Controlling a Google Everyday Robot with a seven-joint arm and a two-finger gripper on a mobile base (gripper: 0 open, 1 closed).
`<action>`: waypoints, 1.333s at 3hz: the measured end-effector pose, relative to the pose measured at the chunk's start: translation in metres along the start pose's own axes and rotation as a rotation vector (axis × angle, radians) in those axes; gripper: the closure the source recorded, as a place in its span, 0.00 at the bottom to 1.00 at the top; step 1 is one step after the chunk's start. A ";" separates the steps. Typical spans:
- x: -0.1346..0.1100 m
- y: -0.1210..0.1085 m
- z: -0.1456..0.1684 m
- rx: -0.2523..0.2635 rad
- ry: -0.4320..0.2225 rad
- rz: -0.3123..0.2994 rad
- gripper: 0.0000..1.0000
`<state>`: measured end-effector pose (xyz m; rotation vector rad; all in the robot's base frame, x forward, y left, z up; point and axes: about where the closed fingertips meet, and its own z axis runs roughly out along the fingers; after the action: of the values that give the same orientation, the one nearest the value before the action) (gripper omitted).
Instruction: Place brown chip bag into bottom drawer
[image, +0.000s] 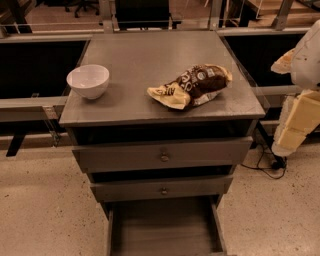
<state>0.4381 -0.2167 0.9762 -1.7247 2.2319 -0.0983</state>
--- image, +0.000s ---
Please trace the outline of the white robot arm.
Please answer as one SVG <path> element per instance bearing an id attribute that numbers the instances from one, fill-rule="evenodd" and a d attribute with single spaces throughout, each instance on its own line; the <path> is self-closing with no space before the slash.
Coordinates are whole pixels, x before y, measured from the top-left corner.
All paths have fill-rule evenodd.
<path id="1" fill-rule="evenodd" d="M 302 89 L 298 96 L 287 96 L 284 100 L 273 138 L 272 152 L 286 157 L 320 125 L 320 21 L 316 21 L 271 70 L 289 73 L 292 83 Z"/>

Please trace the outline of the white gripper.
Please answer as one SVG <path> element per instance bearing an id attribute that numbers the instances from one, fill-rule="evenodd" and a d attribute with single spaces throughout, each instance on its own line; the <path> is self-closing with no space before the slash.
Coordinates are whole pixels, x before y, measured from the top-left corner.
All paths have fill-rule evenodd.
<path id="1" fill-rule="evenodd" d="M 287 51 L 272 66 L 271 71 L 277 74 L 291 72 L 294 49 Z M 296 151 L 317 126 L 320 125 L 320 92 L 303 90 L 296 97 L 285 97 L 275 130 L 271 150 L 274 155 L 287 157 Z"/>

